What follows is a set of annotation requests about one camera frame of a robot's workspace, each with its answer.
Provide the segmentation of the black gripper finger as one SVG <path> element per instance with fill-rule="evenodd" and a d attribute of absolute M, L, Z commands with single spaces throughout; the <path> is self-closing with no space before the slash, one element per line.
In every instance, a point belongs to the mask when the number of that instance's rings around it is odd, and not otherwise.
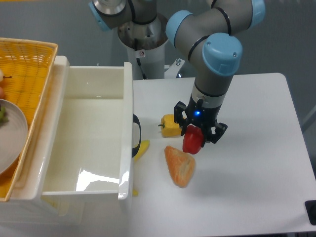
<path fill-rule="evenodd" d="M 215 121 L 213 125 L 203 125 L 201 128 L 203 134 L 203 142 L 201 147 L 203 148 L 206 143 L 216 144 L 219 139 L 224 135 L 228 126 L 224 123 Z"/>
<path fill-rule="evenodd" d="M 183 113 L 186 114 L 187 108 L 188 107 L 183 102 L 179 101 L 173 110 L 174 122 L 179 125 L 179 128 L 181 129 L 181 136 L 185 135 L 188 125 L 191 124 L 188 118 L 183 117 Z"/>

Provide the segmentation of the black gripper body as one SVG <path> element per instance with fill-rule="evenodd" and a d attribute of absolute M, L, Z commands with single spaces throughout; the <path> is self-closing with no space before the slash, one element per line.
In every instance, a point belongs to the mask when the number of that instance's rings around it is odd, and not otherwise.
<path fill-rule="evenodd" d="M 215 120 L 220 108 L 221 106 L 205 108 L 190 97 L 189 104 L 185 109 L 185 114 L 187 115 L 186 124 L 197 126 L 201 129 L 202 133 L 207 133 L 209 129 L 215 126 Z"/>

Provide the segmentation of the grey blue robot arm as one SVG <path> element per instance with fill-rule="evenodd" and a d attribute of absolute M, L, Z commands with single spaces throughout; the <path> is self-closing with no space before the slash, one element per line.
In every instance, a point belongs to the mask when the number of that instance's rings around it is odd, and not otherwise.
<path fill-rule="evenodd" d="M 92 0 L 88 5 L 103 31 L 117 30 L 135 79 L 164 76 L 168 42 L 194 66 L 189 103 L 177 103 L 174 121 L 184 138 L 194 125 L 201 130 L 201 146 L 216 143 L 227 130 L 217 115 L 242 57 L 235 34 L 263 21 L 264 1 L 214 0 L 200 15 L 181 10 L 170 18 L 158 13 L 155 0 Z"/>

